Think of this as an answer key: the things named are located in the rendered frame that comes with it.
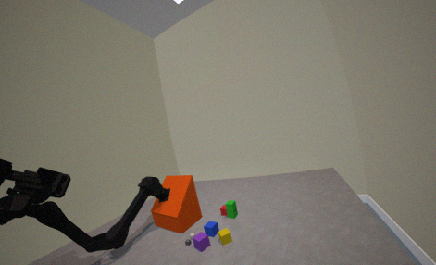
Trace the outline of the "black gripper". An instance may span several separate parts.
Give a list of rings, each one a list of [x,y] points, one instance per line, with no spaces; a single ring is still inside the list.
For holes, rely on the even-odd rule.
[[[46,196],[62,197],[67,192],[70,184],[70,176],[62,172],[48,170],[39,167],[37,172],[25,170],[24,172],[12,170],[13,163],[0,158],[0,186],[5,179],[15,181],[13,192],[20,194],[38,193],[36,199]],[[15,174],[15,175],[14,175]]]

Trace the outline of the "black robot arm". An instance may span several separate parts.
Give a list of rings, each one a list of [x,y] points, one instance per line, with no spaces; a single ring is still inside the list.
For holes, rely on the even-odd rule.
[[[124,245],[129,227],[147,197],[154,196],[159,199],[159,203],[169,200],[170,188],[164,188],[157,177],[144,177],[138,183],[138,186],[140,188],[139,193],[119,222],[114,224],[107,233],[100,233],[94,237],[89,236],[81,228],[73,224],[55,202],[44,202],[50,197],[46,196],[45,193],[42,197],[36,199],[38,195],[36,191],[24,195],[13,192],[10,187],[6,191],[8,196],[0,198],[0,225],[27,215],[36,218],[40,223],[48,227],[59,230],[89,253],[97,250],[118,249]]]

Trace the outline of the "green block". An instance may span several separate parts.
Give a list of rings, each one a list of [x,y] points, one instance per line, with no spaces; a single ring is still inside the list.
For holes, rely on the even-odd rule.
[[[238,215],[238,212],[237,212],[237,208],[234,210],[234,211],[227,211],[228,212],[228,214],[227,214],[227,216],[228,216],[228,218],[236,218],[236,216]]]
[[[234,211],[236,209],[235,200],[228,201],[226,203],[226,208],[227,208],[227,211]]]

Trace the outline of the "blue block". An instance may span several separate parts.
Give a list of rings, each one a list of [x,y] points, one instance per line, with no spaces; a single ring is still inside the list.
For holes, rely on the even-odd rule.
[[[217,222],[212,222],[209,221],[205,226],[204,226],[205,232],[208,236],[216,236],[216,234],[219,232],[219,228],[218,228],[218,223]]]

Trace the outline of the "purple block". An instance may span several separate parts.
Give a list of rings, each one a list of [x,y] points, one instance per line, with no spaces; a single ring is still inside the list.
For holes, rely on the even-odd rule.
[[[202,232],[193,237],[193,245],[201,252],[211,246],[208,235]]]

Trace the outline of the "yellow cube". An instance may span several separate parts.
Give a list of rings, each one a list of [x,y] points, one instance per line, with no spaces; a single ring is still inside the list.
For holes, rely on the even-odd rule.
[[[218,232],[218,235],[219,235],[219,239],[221,240],[223,245],[232,242],[231,234],[227,228]]]

